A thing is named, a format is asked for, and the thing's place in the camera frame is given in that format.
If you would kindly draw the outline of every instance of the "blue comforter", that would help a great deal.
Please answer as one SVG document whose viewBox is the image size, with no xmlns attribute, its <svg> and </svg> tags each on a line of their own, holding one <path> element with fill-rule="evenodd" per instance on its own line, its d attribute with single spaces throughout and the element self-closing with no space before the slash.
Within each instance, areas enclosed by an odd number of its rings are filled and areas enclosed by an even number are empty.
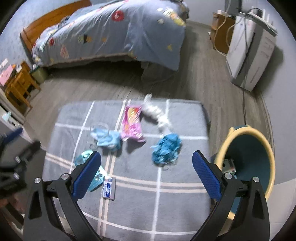
<svg viewBox="0 0 296 241">
<path fill-rule="evenodd" d="M 32 49 L 40 66 L 128 55 L 178 70 L 187 5 L 170 0 L 115 0 L 77 10 L 47 28 Z"/>
</svg>

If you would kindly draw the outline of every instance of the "gray wooden floor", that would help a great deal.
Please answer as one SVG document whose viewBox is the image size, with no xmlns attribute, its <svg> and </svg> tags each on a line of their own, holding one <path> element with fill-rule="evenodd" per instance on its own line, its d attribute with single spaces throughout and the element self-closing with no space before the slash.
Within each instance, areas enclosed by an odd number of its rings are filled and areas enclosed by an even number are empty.
<svg viewBox="0 0 296 241">
<path fill-rule="evenodd" d="M 181 50 L 180 69 L 174 79 L 143 86 L 137 62 L 96 62 L 87 66 L 56 69 L 53 78 L 30 102 L 25 128 L 34 130 L 47 147 L 59 108 L 75 101 L 155 98 L 191 99 L 204 103 L 211 119 L 210 152 L 216 153 L 228 129 L 243 124 L 242 90 L 230 83 L 225 57 L 212 49 L 205 26 L 188 22 Z M 267 118 L 260 95 L 246 92 L 247 124 L 270 140 Z"/>
</svg>

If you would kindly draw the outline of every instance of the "pink snack package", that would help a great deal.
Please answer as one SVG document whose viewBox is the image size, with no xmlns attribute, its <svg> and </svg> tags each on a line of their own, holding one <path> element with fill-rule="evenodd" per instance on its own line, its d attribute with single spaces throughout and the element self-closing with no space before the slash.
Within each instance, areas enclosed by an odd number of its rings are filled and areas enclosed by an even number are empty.
<svg viewBox="0 0 296 241">
<path fill-rule="evenodd" d="M 121 138 L 126 141 L 128 138 L 134 139 L 137 142 L 144 142 L 142 128 L 140 123 L 141 106 L 127 106 L 124 111 L 122 120 Z"/>
</svg>

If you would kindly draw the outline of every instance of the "bed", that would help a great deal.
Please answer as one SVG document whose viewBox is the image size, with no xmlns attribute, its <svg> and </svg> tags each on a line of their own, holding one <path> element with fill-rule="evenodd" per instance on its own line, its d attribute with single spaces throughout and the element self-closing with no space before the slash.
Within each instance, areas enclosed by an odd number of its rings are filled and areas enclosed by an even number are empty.
<svg viewBox="0 0 296 241">
<path fill-rule="evenodd" d="M 42 16 L 20 37 L 40 66 L 136 60 L 142 80 L 161 81 L 179 68 L 188 12 L 174 0 L 82 0 Z"/>
</svg>

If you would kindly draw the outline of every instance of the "blue gripper pad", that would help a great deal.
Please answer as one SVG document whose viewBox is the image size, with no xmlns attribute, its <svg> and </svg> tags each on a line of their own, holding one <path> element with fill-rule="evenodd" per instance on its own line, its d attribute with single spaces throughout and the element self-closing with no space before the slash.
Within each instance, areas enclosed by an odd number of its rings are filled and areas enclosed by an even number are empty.
<svg viewBox="0 0 296 241">
<path fill-rule="evenodd" d="M 73 183 L 72 197 L 76 202 L 78 199 L 84 197 L 91 181 L 101 166 L 100 153 L 94 151 L 84 164 L 78 165 L 76 168 L 80 168 L 81 166 L 83 166 L 83 169 Z"/>
<path fill-rule="evenodd" d="M 209 163 L 200 151 L 195 151 L 192 156 L 193 167 L 207 190 L 210 198 L 219 201 L 222 197 L 221 185 L 215 174 L 212 172 Z"/>
<path fill-rule="evenodd" d="M 9 142 L 13 141 L 15 138 L 17 138 L 22 133 L 22 128 L 17 128 L 12 132 L 9 132 L 6 137 L 3 139 L 3 144 L 6 145 Z"/>
</svg>

